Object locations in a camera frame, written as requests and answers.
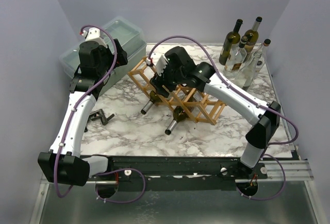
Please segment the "green wine bottle brown label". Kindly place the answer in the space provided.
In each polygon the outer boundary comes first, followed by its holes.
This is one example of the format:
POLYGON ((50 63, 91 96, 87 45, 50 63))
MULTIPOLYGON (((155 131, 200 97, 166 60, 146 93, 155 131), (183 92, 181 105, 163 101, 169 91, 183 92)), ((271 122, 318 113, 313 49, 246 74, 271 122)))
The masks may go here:
POLYGON ((150 108, 157 103, 162 102, 160 96, 154 91, 151 90, 150 96, 149 96, 149 101, 145 104, 145 106, 141 109, 141 113, 143 115, 146 115, 146 113, 150 110, 150 108))

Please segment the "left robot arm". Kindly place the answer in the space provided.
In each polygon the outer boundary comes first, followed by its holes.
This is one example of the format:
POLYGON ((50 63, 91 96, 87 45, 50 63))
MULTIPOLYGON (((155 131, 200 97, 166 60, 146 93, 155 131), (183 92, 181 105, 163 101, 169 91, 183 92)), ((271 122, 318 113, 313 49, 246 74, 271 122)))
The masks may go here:
POLYGON ((128 63, 127 53, 118 39, 114 44, 116 54, 107 45, 95 41, 85 41, 79 46, 80 64, 70 82, 69 104, 63 123, 49 151, 38 156, 38 164, 51 183, 84 186, 94 175, 103 180, 114 175, 114 167, 107 158, 80 157, 87 121, 104 86, 102 78, 111 68, 128 63))

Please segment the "clear square liquor bottle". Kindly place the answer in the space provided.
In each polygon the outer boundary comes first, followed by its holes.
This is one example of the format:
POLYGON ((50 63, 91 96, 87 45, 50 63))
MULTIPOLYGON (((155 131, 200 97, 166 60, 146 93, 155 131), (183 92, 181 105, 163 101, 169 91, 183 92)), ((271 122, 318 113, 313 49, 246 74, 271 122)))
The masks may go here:
POLYGON ((248 41, 247 36, 243 36, 237 46, 230 49, 223 74, 226 78, 235 77, 247 56, 245 45, 248 41))

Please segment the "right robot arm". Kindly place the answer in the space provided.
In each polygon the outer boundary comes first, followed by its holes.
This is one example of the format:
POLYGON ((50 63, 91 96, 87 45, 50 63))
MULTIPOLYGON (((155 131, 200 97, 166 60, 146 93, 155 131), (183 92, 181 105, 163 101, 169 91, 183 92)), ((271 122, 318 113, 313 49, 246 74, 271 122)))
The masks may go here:
POLYGON ((237 166, 238 175, 250 178, 256 172, 262 153, 279 127, 280 105, 255 98, 229 80, 221 80, 215 68, 207 63, 195 64, 187 51, 176 46, 160 56, 155 64, 156 73, 150 83, 158 95, 168 97, 177 85, 186 85, 209 94, 236 112, 252 125, 245 138, 247 146, 237 166))

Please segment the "dark green wine bottle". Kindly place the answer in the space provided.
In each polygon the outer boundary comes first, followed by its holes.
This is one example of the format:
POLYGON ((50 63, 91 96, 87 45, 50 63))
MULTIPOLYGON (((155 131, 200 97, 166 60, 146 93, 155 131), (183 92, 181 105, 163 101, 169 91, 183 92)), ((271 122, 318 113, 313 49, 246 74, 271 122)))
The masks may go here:
POLYGON ((219 56, 219 63, 221 65, 226 64, 232 46, 239 43, 240 41, 239 30, 242 24, 243 24, 243 20, 237 19, 233 30, 226 35, 225 41, 223 43, 222 51, 219 56))

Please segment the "green wine bottle white label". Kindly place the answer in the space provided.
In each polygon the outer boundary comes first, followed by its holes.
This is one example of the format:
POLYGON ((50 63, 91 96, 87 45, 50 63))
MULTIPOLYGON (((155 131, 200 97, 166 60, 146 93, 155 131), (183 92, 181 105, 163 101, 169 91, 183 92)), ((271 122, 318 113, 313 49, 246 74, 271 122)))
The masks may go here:
POLYGON ((165 130, 165 134, 170 135, 175 129, 175 127, 178 125, 178 123, 184 121, 188 117, 189 115, 187 114, 187 112, 181 106, 177 106, 173 111, 173 119, 165 130))

